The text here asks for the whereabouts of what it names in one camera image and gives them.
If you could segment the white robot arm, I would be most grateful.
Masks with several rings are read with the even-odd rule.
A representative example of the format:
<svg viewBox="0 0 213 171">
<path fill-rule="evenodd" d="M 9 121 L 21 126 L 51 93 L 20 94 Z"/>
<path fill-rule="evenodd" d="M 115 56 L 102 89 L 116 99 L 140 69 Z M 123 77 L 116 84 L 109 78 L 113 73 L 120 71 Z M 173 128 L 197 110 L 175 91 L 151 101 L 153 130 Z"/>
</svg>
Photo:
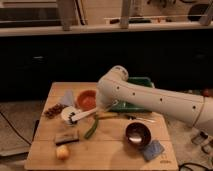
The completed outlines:
<svg viewBox="0 0 213 171">
<path fill-rule="evenodd" d="M 128 77 L 128 71 L 120 65 L 102 76 L 97 83 L 97 106 L 107 108 L 115 100 L 125 101 L 174 117 L 213 136 L 213 98 L 139 86 L 129 83 Z"/>
</svg>

